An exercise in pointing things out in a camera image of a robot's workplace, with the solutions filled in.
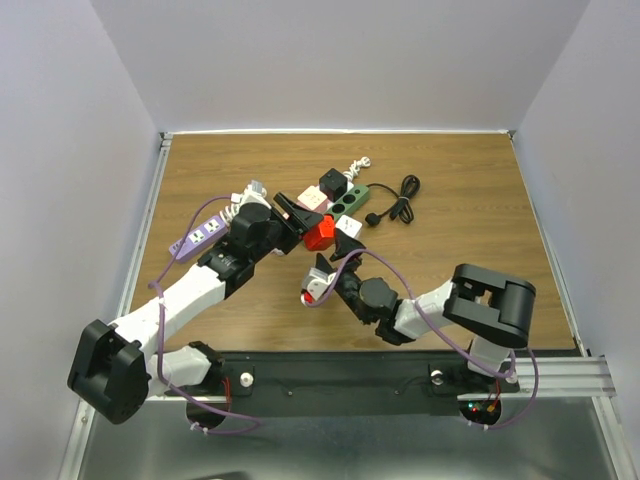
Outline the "red cube socket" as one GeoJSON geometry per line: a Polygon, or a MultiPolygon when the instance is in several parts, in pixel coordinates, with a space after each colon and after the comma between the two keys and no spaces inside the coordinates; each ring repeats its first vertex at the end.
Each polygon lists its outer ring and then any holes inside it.
{"type": "Polygon", "coordinates": [[[309,230],[303,237],[303,242],[309,251],[325,251],[334,244],[335,221],[331,215],[325,215],[323,220],[309,230]]]}

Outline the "white cube adapter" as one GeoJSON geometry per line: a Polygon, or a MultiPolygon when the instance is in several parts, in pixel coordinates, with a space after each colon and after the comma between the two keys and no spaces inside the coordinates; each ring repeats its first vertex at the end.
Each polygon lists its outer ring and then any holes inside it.
{"type": "Polygon", "coordinates": [[[361,234],[363,224],[348,215],[342,215],[335,223],[335,227],[349,237],[358,239],[361,234]]]}

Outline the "green power strip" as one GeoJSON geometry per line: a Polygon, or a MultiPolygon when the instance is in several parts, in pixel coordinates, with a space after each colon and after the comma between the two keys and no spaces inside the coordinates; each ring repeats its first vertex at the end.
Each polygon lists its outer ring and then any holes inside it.
{"type": "Polygon", "coordinates": [[[370,189],[366,185],[354,185],[336,200],[325,212],[335,221],[343,216],[352,217],[370,198],[370,189]]]}

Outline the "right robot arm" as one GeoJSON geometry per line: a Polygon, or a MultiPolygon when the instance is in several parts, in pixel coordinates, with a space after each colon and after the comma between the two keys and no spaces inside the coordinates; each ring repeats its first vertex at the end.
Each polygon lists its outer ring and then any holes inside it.
{"type": "Polygon", "coordinates": [[[521,278],[463,263],[438,288],[417,295],[406,278],[379,254],[342,230],[330,258],[316,256],[304,277],[300,300],[318,307],[337,294],[364,324],[392,345],[411,343],[432,332],[462,356],[460,378],[482,390],[495,378],[517,379],[515,352],[529,343],[536,287],[521,278]],[[402,299],[382,277],[362,279],[357,269],[370,256],[393,273],[407,291],[402,299]]]}

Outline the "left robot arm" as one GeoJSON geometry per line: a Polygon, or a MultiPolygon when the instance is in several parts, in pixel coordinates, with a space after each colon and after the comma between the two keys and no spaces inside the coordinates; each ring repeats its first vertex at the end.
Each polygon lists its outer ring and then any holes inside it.
{"type": "Polygon", "coordinates": [[[228,231],[173,285],[109,323],[81,333],[68,387],[111,423],[131,418],[151,396],[180,387],[230,394],[222,356],[196,341],[167,353],[167,339],[203,311],[223,302],[254,275],[273,250],[289,253],[324,219],[277,195],[270,204],[240,206],[228,231]]]}

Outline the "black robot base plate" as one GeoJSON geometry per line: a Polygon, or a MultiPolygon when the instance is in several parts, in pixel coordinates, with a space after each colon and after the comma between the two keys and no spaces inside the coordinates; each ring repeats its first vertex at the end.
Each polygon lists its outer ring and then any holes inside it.
{"type": "Polygon", "coordinates": [[[231,395],[233,412],[259,417],[455,416],[459,397],[519,387],[468,369],[447,351],[225,352],[189,393],[231,395]]]}

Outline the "pink cube socket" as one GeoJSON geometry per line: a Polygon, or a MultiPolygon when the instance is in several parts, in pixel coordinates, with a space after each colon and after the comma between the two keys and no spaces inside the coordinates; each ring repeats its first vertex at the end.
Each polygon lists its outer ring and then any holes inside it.
{"type": "Polygon", "coordinates": [[[297,204],[307,210],[324,213],[328,209],[329,199],[318,186],[310,185],[298,195],[297,204]]]}

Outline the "purple power strip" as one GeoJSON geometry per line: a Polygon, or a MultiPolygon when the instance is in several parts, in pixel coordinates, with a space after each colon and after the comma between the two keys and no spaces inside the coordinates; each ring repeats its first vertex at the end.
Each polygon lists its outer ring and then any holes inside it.
{"type": "Polygon", "coordinates": [[[171,255],[176,256],[178,263],[186,263],[211,247],[227,231],[228,227],[222,218],[214,215],[190,231],[179,252],[177,252],[177,247],[180,245],[181,240],[171,245],[168,251],[171,255]]]}

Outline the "black cube adapter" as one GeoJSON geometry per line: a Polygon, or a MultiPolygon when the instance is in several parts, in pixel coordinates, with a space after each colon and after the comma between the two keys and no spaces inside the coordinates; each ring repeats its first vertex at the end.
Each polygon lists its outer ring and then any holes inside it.
{"type": "Polygon", "coordinates": [[[348,191],[348,180],[343,173],[331,168],[319,178],[318,188],[329,201],[335,202],[348,191]]]}

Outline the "aluminium table edge rail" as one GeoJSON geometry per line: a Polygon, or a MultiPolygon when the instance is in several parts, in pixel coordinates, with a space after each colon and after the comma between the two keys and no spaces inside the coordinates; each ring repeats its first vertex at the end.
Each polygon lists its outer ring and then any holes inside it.
{"type": "Polygon", "coordinates": [[[117,318],[127,314],[131,307],[173,137],[173,132],[160,133],[160,146],[153,175],[151,177],[149,193],[143,209],[140,228],[138,229],[136,241],[134,243],[133,253],[124,279],[123,289],[116,308],[117,318]]]}

